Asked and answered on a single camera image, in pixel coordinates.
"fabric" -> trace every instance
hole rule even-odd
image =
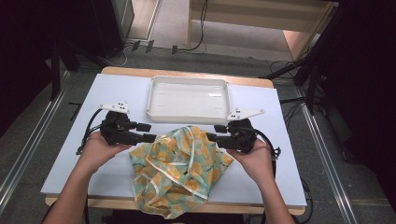
[[[207,140],[206,132],[188,126],[146,143],[130,153],[133,190],[139,209],[176,218],[203,204],[233,158]]]

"table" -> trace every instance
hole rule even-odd
[[[150,133],[162,134],[181,127],[182,124],[155,123],[145,114],[151,79],[155,76],[204,77],[222,78],[229,82],[231,104],[257,106],[267,104],[263,116],[251,118],[256,129],[266,133],[274,146],[282,149],[277,162],[276,182],[285,202],[294,215],[301,215],[306,207],[304,191],[300,182],[290,140],[280,110],[276,90],[270,80],[230,77],[222,75],[198,74],[177,71],[162,71],[133,68],[107,67],[97,75],[90,92],[82,105],[76,121],[67,136],[64,146],[54,163],[48,178],[41,190],[47,194],[46,203],[52,204],[60,194],[64,183],[78,160],[75,155],[85,126],[99,104],[112,104],[126,100],[130,104],[131,120],[150,123]],[[247,101],[244,96],[249,93],[262,92],[254,97],[255,101]],[[98,124],[106,113],[100,113],[92,126]],[[212,125],[199,125],[203,130],[214,132]],[[121,152],[106,163],[92,177],[89,187],[89,207],[111,209],[137,209],[133,202],[132,180],[134,171],[128,152]],[[233,213],[261,214],[263,212],[260,191],[253,180],[235,161],[228,168],[219,183],[212,189],[206,204],[198,206],[192,212],[202,213]]]
[[[190,0],[191,21],[200,20],[205,0]],[[319,0],[210,0],[205,20],[283,30],[294,60],[300,59],[332,16],[334,2]]]

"person's left hand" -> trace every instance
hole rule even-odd
[[[93,175],[99,167],[131,146],[117,144],[110,146],[105,138],[99,133],[92,133],[76,164],[76,168],[85,175]]]

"wooden table edge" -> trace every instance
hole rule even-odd
[[[194,73],[183,71],[167,71],[156,69],[144,68],[124,68],[124,67],[105,67],[102,74],[106,75],[121,75],[131,77],[156,77],[156,76],[169,76],[169,77],[199,77],[199,78],[216,78],[223,79],[230,84],[241,86],[254,86],[262,88],[273,88],[274,84],[269,79],[257,77],[237,77],[232,75],[223,74],[208,74],[208,73]]]
[[[47,195],[46,205],[51,206],[58,199],[58,195]],[[88,199],[88,206],[94,208],[139,210],[133,199],[97,197]],[[305,212],[305,206],[288,206],[289,212],[300,216]],[[262,204],[232,204],[232,203],[204,203],[195,207],[193,213],[220,213],[220,214],[262,214]]]

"white table surface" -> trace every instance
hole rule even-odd
[[[78,160],[76,151],[80,146],[86,126],[100,104],[128,102],[131,110],[128,115],[129,119],[151,124],[149,133],[165,134],[182,126],[190,125],[155,123],[150,120],[146,114],[150,85],[151,78],[149,77],[97,75],[41,192],[45,194],[61,193],[67,177]],[[265,110],[264,114],[250,118],[250,121],[254,128],[267,135],[274,147],[280,147],[282,150],[276,164],[276,183],[287,206],[306,206],[303,187],[276,89],[230,85],[229,94],[231,109],[238,107]],[[105,115],[106,111],[99,113],[92,127],[100,124]],[[198,124],[198,126],[208,132],[215,132],[212,125]],[[134,197],[132,191],[134,168],[128,154],[130,150],[118,154],[93,175],[89,186],[89,195],[127,199]],[[261,204],[262,196],[255,182],[248,177],[241,164],[235,161],[211,190],[209,201],[212,203]]]

